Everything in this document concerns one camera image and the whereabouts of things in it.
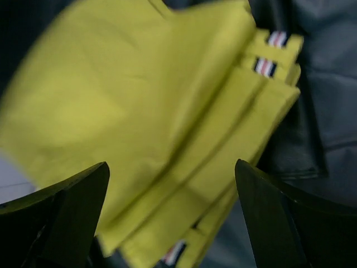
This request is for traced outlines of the pink teal kids suitcase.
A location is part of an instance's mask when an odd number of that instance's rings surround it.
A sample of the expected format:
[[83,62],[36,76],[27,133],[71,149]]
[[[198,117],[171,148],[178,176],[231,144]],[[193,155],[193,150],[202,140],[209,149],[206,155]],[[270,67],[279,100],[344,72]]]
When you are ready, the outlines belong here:
[[[300,74],[302,69],[306,71],[326,161],[327,177],[287,181],[322,197],[354,205],[356,2],[294,2],[298,26],[305,33],[293,34],[303,38],[296,62],[300,67]],[[247,260],[247,256],[237,258],[240,248],[233,227],[233,206],[197,267],[241,267]],[[129,266],[119,250],[106,256],[115,255],[119,255]]]

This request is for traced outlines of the black cloth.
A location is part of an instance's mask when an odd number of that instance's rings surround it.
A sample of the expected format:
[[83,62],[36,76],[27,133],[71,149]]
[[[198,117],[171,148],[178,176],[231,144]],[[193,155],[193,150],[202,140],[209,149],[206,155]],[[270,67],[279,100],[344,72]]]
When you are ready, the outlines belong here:
[[[294,1],[249,3],[258,27],[282,30],[288,36],[305,34],[298,26]],[[258,168],[283,180],[325,178],[326,161],[305,69],[297,86],[301,95],[270,138]]]

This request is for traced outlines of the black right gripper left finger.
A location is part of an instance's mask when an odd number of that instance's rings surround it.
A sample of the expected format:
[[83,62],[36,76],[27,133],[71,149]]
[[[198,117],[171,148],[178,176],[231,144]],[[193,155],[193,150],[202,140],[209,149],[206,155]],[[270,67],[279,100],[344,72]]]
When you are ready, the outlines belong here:
[[1,267],[104,267],[95,230],[109,176],[100,162],[1,204]]

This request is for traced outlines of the yellow garment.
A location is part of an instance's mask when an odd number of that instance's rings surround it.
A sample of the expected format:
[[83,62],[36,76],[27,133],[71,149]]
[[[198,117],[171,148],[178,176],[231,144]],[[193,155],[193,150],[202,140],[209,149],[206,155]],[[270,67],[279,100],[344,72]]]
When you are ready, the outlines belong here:
[[105,161],[96,233],[131,267],[197,267],[299,96],[299,35],[247,1],[174,11],[76,1],[35,42],[1,104],[1,150],[41,189]]

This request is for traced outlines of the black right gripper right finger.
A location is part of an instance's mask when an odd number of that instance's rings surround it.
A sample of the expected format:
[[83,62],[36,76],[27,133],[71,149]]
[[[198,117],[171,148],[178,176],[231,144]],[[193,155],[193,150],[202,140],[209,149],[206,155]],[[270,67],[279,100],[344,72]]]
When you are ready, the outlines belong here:
[[239,159],[235,180],[257,267],[356,267],[356,208]]

